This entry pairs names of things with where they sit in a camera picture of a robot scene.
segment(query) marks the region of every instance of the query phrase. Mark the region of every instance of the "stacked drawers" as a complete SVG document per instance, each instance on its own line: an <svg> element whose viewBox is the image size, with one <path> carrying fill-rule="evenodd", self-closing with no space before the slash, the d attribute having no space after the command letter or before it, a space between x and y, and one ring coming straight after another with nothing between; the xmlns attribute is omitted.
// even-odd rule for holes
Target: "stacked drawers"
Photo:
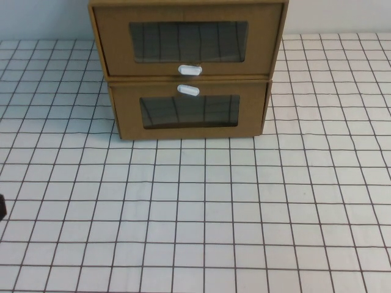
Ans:
<svg viewBox="0 0 391 293"><path fill-rule="evenodd" d="M260 135L287 7L288 0L90 0L121 138Z"/></svg>

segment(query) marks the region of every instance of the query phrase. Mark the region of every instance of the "white drawer handle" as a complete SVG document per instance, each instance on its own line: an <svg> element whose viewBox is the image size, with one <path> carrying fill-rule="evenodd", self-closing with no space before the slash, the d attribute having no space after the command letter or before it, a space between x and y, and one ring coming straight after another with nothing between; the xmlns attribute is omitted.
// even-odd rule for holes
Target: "white drawer handle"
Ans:
<svg viewBox="0 0 391 293"><path fill-rule="evenodd" d="M180 84L177 89L178 92L189 96L198 96L200 94L200 90L197 87L191 87L190 85Z"/></svg>
<svg viewBox="0 0 391 293"><path fill-rule="evenodd" d="M178 71L182 75L198 76L202 72L201 66L180 65Z"/></svg>

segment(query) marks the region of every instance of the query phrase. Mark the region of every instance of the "drawer window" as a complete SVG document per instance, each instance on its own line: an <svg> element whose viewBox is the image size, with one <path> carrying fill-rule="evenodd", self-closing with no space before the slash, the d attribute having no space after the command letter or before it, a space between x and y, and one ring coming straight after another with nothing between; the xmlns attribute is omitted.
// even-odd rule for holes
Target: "drawer window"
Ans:
<svg viewBox="0 0 391 293"><path fill-rule="evenodd" d="M145 129L233 127L238 125L238 95L141 98Z"/></svg>
<svg viewBox="0 0 391 293"><path fill-rule="evenodd" d="M246 21L130 23L137 63L243 62Z"/></svg>

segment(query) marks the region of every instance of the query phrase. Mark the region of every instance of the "drawer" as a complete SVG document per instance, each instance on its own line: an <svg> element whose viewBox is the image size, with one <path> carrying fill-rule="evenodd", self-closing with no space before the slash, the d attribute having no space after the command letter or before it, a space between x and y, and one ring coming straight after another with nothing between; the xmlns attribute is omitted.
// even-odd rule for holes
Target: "drawer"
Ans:
<svg viewBox="0 0 391 293"><path fill-rule="evenodd" d="M251 137L261 134L270 87L261 80L113 82L109 93L123 139Z"/></svg>
<svg viewBox="0 0 391 293"><path fill-rule="evenodd" d="M91 0L90 16L108 81L181 76L182 65L269 79L287 1Z"/></svg>

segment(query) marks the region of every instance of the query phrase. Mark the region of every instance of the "grid paper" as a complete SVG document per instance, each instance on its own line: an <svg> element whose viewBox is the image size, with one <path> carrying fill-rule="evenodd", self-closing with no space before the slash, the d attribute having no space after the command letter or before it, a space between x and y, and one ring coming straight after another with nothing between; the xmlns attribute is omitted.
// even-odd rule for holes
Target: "grid paper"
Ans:
<svg viewBox="0 0 391 293"><path fill-rule="evenodd" d="M390 60L286 35L262 136L130 142L93 41L0 42L0 292L391 292Z"/></svg>

